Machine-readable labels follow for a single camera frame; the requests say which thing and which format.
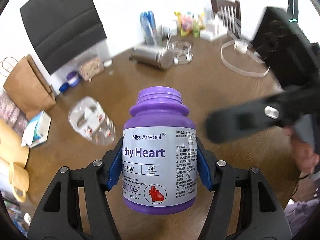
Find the cable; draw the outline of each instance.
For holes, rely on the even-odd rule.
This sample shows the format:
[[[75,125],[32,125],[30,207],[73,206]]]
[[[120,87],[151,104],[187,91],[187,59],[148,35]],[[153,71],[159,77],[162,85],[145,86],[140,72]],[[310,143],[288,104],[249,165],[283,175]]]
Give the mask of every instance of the cable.
[[[309,177],[309,174],[306,175],[306,176],[303,176],[303,177],[299,178],[298,180],[302,180],[302,179],[305,179],[305,178],[307,178],[307,177]]]
[[[296,185],[296,188],[295,188],[295,190],[294,190],[294,192],[293,192],[293,194],[292,194],[292,196],[291,196],[291,197],[293,197],[293,195],[297,193],[298,188],[299,188],[299,183]]]
[[[219,12],[217,12],[217,13],[215,14],[215,17],[218,17],[219,15],[226,16],[226,17],[233,23],[233,26],[234,26],[234,28],[235,28],[235,32],[237,31],[237,33],[238,33],[238,35],[239,35],[239,37],[240,37],[240,33],[241,33],[241,32],[240,32],[240,26],[239,26],[239,24],[241,23],[241,21],[240,21],[239,19],[237,19],[237,18],[232,18],[231,15],[230,15],[229,13],[227,13],[227,12],[221,12],[221,11],[219,11]],[[226,47],[228,47],[228,46],[230,46],[230,45],[232,45],[232,44],[235,44],[236,41],[240,41],[240,42],[242,42],[242,43],[246,43],[246,44],[248,45],[248,48],[251,48],[251,47],[252,47],[252,44],[251,44],[249,41],[246,41],[246,40],[243,40],[243,39],[238,39],[238,38],[237,38],[231,31],[229,31],[229,30],[228,30],[228,33],[229,33],[229,35],[233,38],[233,41],[228,41],[228,42],[226,42],[225,44],[223,44],[223,45],[221,46],[220,56],[221,56],[221,60],[222,60],[222,62],[224,63],[224,65],[225,65],[228,69],[232,70],[233,72],[236,72],[236,73],[238,73],[238,74],[240,74],[240,75],[243,75],[243,76],[248,76],[248,77],[264,77],[265,75],[267,75],[268,72],[269,72],[270,67],[268,67],[268,69],[267,69],[265,72],[263,72],[263,73],[250,72],[250,71],[245,71],[245,70],[242,70],[242,69],[240,69],[240,68],[237,68],[237,67],[231,65],[229,62],[226,61],[226,59],[225,59],[224,56],[223,56],[222,51],[223,51],[224,48],[226,48]],[[254,59],[257,63],[259,63],[259,64],[264,64],[264,62],[263,62],[262,60],[260,60],[258,57],[256,57],[256,56],[255,56],[251,51],[249,51],[248,49],[247,49],[247,51],[246,51],[246,54],[248,54],[248,55],[249,55],[252,59]]]

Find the heart illustration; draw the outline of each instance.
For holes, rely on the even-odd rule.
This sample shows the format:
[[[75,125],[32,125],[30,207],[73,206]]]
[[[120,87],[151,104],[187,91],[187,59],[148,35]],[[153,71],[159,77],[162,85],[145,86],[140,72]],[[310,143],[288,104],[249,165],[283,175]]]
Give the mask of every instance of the heart illustration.
[[[159,190],[156,189],[156,186],[151,186],[151,190],[149,190],[149,195],[152,198],[152,202],[154,201],[164,201],[164,195],[162,195]]]

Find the paper bag handle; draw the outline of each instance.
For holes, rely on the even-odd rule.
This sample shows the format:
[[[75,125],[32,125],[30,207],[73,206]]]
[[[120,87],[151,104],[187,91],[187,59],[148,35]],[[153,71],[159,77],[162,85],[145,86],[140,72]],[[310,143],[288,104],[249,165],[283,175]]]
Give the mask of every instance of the paper bag handle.
[[[18,60],[16,60],[14,57],[10,57],[10,56],[9,56],[9,57],[6,57],[4,60],[0,61],[1,67],[10,74],[11,71],[5,69],[4,66],[3,66],[3,62],[7,62],[12,68],[14,68],[14,66],[12,66],[11,63],[6,60],[7,58],[13,58],[17,63],[18,63]]]
[[[27,200],[27,193],[25,190],[22,190],[22,196],[19,196],[16,192],[16,188],[14,186],[12,187],[12,193],[14,195],[14,197],[19,201],[19,202],[25,202]]]

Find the clear plastic container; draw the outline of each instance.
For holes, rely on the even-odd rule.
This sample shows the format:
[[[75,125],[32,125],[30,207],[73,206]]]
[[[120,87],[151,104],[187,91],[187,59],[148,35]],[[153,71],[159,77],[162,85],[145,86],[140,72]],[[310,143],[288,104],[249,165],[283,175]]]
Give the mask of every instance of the clear plastic container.
[[[84,97],[68,115],[72,128],[84,138],[98,145],[108,145],[115,140],[116,129],[98,101]]]
[[[154,34],[154,38],[153,39],[151,36],[145,36],[145,41],[147,45],[155,45],[155,46],[163,46],[163,40],[162,40],[162,33],[156,33]]]

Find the yellow cup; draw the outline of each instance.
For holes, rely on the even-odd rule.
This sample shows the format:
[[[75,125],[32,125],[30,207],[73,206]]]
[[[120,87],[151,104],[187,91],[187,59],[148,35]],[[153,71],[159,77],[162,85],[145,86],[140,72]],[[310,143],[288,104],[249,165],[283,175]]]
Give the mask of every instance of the yellow cup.
[[[29,174],[16,163],[9,165],[9,183],[12,187],[12,193],[19,202],[27,200],[27,191],[29,189]],[[22,196],[19,196],[16,190],[22,191]]]

